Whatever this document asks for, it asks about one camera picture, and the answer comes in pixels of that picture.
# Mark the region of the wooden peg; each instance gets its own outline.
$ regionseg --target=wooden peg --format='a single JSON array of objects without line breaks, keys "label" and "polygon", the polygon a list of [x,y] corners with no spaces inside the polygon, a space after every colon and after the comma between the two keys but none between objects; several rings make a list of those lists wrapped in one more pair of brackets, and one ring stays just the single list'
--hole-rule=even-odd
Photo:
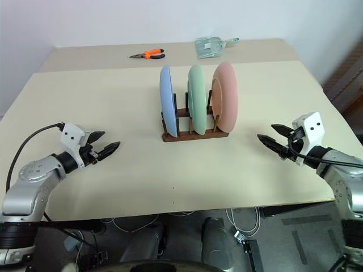
[{"label": "wooden peg", "polygon": [[192,134],[193,131],[193,119],[189,117],[189,134]]},{"label": "wooden peg", "polygon": [[209,90],[209,95],[208,95],[208,104],[206,105],[206,110],[209,110],[210,108],[210,100],[212,98],[212,90]]},{"label": "wooden peg", "polygon": [[188,111],[188,93],[185,93],[185,111]]},{"label": "wooden peg", "polygon": [[177,107],[176,107],[176,94],[175,93],[173,93],[173,98],[174,98],[174,109],[175,109],[175,114],[176,114]]},{"label": "wooden peg", "polygon": [[166,125],[165,125],[164,119],[162,120],[162,122],[163,122],[164,133],[167,134],[168,131],[166,130]]},{"label": "wooden peg", "polygon": [[176,135],[179,137],[180,130],[179,130],[179,118],[176,119]]},{"label": "wooden peg", "polygon": [[217,115],[216,119],[214,120],[213,132],[216,132],[218,121],[220,120],[220,116]]}]

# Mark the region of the pink plate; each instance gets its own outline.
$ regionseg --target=pink plate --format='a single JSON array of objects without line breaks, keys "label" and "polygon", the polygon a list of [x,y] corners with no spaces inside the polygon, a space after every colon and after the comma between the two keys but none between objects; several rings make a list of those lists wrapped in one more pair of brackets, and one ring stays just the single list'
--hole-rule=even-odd
[{"label": "pink plate", "polygon": [[224,132],[231,132],[238,114],[238,87],[232,64],[218,65],[212,81],[212,110],[214,119],[220,116],[217,126]]}]

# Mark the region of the white wall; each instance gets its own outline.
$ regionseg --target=white wall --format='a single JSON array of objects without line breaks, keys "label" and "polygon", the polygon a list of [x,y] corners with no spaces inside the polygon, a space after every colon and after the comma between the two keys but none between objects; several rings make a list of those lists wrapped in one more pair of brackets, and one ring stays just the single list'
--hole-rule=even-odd
[{"label": "white wall", "polygon": [[0,1],[0,115],[53,46],[280,37],[323,83],[363,37],[362,0]]}]

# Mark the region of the tabletop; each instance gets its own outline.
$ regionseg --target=tabletop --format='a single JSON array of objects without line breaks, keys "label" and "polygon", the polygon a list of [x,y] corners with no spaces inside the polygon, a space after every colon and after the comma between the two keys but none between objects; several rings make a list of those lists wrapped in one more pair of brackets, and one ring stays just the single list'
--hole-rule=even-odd
[{"label": "tabletop", "polygon": [[[206,94],[216,64],[202,65]],[[78,169],[55,188],[47,205],[54,220],[80,220],[176,211],[254,207],[327,201],[330,187],[307,166],[282,161],[257,133],[280,143],[271,124],[292,126],[297,117],[319,111],[323,146],[353,156],[363,147],[321,86],[299,60],[233,64],[239,86],[239,112],[226,138],[164,143],[159,97],[160,67],[36,73],[0,122],[0,186],[10,162],[33,131],[71,122],[106,134],[94,144],[121,141],[96,165]],[[173,66],[178,106],[190,66]],[[188,119],[181,118],[180,130]],[[23,165],[60,153],[60,132],[37,135],[22,152],[12,183]],[[0,199],[5,190],[0,190]]]}]

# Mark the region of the plate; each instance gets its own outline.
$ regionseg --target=plate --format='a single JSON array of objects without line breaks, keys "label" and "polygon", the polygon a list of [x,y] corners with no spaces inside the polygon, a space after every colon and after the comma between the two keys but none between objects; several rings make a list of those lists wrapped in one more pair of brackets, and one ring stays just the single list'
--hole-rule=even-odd
[{"label": "plate", "polygon": [[217,126],[231,132],[238,114],[238,86],[232,64],[218,65],[212,80],[212,110],[214,119],[220,116]]},{"label": "plate", "polygon": [[206,129],[206,101],[205,84],[202,68],[193,65],[188,74],[188,107],[189,115],[193,119],[193,129],[204,135]]},{"label": "plate", "polygon": [[178,137],[169,65],[160,72],[160,99],[166,130],[173,137]]}]

